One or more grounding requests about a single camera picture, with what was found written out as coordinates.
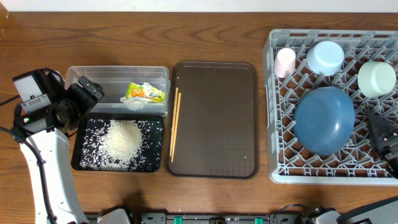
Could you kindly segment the light blue small bowl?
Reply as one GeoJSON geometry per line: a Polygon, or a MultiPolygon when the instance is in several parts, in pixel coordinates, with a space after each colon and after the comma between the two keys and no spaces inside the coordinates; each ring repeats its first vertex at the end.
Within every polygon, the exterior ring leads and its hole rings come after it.
{"type": "Polygon", "coordinates": [[[324,40],[308,51],[306,61],[312,72],[331,76],[340,70],[344,58],[345,54],[340,45],[330,40],[324,40]]]}

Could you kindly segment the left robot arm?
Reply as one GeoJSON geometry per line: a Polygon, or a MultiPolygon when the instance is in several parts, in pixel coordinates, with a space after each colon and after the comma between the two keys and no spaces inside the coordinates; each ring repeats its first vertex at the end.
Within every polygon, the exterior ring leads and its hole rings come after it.
{"type": "Polygon", "coordinates": [[[75,190],[69,162],[69,131],[104,96],[86,77],[65,85],[56,71],[34,70],[12,80],[22,100],[12,129],[2,128],[20,145],[30,173],[36,223],[88,223],[75,190]]]}

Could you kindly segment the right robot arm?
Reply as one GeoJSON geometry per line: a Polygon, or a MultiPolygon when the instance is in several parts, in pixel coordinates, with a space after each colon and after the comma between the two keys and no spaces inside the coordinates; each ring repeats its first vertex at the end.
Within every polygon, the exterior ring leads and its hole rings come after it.
{"type": "MultiPolygon", "coordinates": [[[[369,115],[368,128],[373,151],[387,162],[388,173],[397,178],[397,126],[376,115],[369,115]]],[[[397,197],[358,207],[343,214],[333,208],[318,207],[302,215],[297,223],[395,224],[397,223],[397,197]]]]}

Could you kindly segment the white paper napkin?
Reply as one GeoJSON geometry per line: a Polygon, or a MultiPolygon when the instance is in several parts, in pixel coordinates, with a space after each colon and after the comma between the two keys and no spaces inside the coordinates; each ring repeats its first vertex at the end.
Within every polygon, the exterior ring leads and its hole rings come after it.
{"type": "Polygon", "coordinates": [[[126,98],[121,97],[120,102],[124,103],[125,106],[132,111],[140,110],[143,109],[146,105],[149,104],[149,101],[145,100],[144,98],[141,97],[130,97],[126,98]]]}

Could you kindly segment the wooden chopstick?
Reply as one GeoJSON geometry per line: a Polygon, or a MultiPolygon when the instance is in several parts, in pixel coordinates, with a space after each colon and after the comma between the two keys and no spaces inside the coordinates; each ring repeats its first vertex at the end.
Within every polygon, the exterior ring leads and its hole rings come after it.
{"type": "Polygon", "coordinates": [[[178,119],[179,119],[179,112],[180,112],[181,97],[182,97],[182,93],[180,92],[180,93],[178,93],[176,115],[175,115],[175,119],[174,119],[171,162],[174,162],[174,154],[175,154],[175,145],[176,145],[176,140],[177,140],[177,129],[178,129],[178,119]]]}
{"type": "Polygon", "coordinates": [[[170,138],[170,152],[169,152],[170,157],[172,156],[172,142],[173,142],[173,138],[174,138],[175,118],[177,115],[177,102],[178,102],[178,87],[176,87],[176,89],[175,89],[174,109],[173,109],[171,138],[170,138]]]}

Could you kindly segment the pink plastic cup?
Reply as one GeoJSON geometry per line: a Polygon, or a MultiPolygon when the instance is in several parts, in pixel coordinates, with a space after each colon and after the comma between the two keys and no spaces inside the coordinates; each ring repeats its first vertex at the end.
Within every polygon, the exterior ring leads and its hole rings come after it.
{"type": "Polygon", "coordinates": [[[279,78],[286,78],[295,71],[296,53],[285,47],[278,51],[274,60],[274,73],[279,78]]]}

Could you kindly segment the green yellow snack wrapper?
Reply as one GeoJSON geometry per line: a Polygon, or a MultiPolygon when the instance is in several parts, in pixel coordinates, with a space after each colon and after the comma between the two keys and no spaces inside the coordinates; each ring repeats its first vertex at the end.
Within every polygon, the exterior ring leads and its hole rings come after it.
{"type": "Polygon", "coordinates": [[[158,90],[149,83],[130,83],[125,97],[127,99],[142,100],[150,103],[162,103],[165,100],[165,92],[158,90]]]}

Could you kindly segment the mint green small bowl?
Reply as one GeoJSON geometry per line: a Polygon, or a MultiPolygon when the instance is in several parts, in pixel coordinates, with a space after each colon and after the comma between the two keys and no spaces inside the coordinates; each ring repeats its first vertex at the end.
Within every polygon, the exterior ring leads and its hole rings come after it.
{"type": "Polygon", "coordinates": [[[366,62],[358,72],[359,89],[368,98],[377,98],[390,93],[395,87],[396,80],[393,67],[385,62],[366,62]]]}

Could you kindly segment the large dark blue bowl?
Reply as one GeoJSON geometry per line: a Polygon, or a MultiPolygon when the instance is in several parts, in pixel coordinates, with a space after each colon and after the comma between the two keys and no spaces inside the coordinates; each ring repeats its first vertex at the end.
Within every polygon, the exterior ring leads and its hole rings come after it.
{"type": "Polygon", "coordinates": [[[350,139],[354,128],[351,98],[334,86],[317,88],[300,99],[294,113],[299,143],[319,156],[330,156],[350,139]]]}

